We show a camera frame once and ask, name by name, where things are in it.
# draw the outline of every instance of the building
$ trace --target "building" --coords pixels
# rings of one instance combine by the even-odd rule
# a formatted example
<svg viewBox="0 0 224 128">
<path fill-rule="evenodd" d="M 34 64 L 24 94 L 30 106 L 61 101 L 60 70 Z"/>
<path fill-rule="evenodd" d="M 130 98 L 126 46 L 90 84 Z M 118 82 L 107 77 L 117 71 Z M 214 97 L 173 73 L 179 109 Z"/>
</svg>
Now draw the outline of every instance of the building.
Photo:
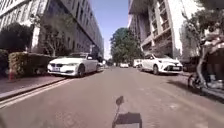
<svg viewBox="0 0 224 128">
<path fill-rule="evenodd" d="M 197 50 L 184 32 L 183 14 L 190 18 L 199 9 L 194 0 L 129 0 L 128 27 L 145 53 L 160 52 L 187 61 Z"/>
<path fill-rule="evenodd" d="M 32 15 L 41 15 L 44 21 L 34 27 L 33 52 L 41 51 L 38 44 L 44 39 L 43 26 L 50 24 L 66 40 L 69 50 L 90 52 L 94 45 L 103 56 L 103 38 L 88 0 L 0 0 L 0 30 L 13 22 L 31 26 Z M 70 26 L 58 22 L 57 16 L 72 19 Z"/>
</svg>

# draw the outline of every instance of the car headlight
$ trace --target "car headlight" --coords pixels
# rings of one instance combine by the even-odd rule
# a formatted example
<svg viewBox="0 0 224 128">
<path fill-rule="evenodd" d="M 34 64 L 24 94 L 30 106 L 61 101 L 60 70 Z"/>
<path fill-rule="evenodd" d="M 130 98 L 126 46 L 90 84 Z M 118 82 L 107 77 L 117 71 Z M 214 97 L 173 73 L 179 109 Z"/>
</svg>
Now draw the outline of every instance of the car headlight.
<svg viewBox="0 0 224 128">
<path fill-rule="evenodd" d="M 76 66 L 76 63 L 65 64 L 66 66 Z"/>
</svg>

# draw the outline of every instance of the road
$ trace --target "road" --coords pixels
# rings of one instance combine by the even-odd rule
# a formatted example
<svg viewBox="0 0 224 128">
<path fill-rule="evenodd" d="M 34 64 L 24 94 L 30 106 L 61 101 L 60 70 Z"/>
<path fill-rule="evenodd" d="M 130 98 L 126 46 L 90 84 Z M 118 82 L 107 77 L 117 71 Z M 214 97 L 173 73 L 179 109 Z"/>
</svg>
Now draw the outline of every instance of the road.
<svg viewBox="0 0 224 128">
<path fill-rule="evenodd" d="M 182 76 L 108 69 L 9 102 L 5 128 L 223 128 L 224 105 L 187 91 Z"/>
</svg>

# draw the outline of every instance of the blue sky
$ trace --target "blue sky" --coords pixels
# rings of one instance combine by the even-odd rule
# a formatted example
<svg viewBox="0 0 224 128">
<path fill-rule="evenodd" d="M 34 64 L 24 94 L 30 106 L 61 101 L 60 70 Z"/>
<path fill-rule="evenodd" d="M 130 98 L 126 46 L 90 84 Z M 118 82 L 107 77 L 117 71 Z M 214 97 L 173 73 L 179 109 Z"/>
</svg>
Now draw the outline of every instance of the blue sky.
<svg viewBox="0 0 224 128">
<path fill-rule="evenodd" d="M 104 57 L 110 57 L 110 38 L 128 25 L 128 0 L 90 0 L 104 38 Z"/>
</svg>

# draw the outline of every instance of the sidewalk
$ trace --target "sidewalk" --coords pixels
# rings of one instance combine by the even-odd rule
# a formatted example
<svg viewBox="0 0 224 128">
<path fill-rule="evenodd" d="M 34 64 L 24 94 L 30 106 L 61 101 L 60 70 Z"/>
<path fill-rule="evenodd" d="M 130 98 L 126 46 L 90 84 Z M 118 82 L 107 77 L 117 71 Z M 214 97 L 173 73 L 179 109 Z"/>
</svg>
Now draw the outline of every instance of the sidewalk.
<svg viewBox="0 0 224 128">
<path fill-rule="evenodd" d="M 8 79 L 0 79 L 0 99 L 10 94 L 21 93 L 22 91 L 32 90 L 50 83 L 64 80 L 63 77 L 43 76 L 16 79 L 10 82 Z"/>
</svg>

